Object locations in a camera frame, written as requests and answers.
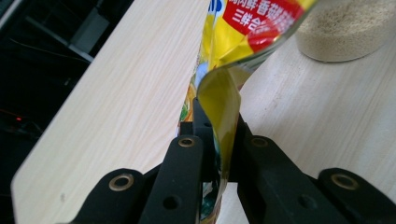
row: plastic packaging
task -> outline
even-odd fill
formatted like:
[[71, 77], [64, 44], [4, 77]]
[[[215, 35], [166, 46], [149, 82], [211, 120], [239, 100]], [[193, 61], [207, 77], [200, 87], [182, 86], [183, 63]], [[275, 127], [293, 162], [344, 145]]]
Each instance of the plastic packaging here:
[[249, 76], [290, 37], [316, 0], [212, 0], [198, 65], [181, 120], [191, 120], [196, 96], [211, 121], [217, 178], [204, 183], [202, 223], [214, 223], [225, 190], [239, 116], [239, 90]]

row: wood grain surface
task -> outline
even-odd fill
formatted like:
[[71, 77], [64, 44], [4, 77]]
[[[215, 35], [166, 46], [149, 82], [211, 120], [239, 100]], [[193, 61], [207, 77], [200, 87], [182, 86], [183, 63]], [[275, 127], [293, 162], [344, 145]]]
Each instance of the wood grain surface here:
[[[68, 222], [109, 171], [162, 161], [208, 3], [134, 1], [14, 177], [18, 223]], [[313, 61], [291, 38], [241, 90], [242, 116], [303, 172], [346, 168], [396, 202], [395, 35], [347, 63]], [[219, 223], [247, 223], [230, 186]]]

